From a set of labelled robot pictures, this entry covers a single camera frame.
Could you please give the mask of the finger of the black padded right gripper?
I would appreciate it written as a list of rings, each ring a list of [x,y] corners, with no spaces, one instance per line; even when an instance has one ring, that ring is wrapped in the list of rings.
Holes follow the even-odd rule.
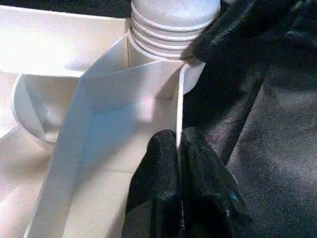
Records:
[[[278,41],[295,15],[296,0],[236,0],[195,41],[194,56],[208,62],[225,50]]]

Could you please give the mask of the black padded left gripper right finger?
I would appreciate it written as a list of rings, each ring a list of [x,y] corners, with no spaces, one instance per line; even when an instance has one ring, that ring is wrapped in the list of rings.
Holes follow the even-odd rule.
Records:
[[[181,180],[188,238],[254,238],[252,216],[234,176],[196,127],[182,131]]]

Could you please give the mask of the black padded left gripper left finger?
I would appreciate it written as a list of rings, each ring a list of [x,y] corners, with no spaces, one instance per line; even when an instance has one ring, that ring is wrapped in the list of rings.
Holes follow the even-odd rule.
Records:
[[[122,228],[124,238],[176,238],[181,192],[175,134],[154,134],[130,185]]]

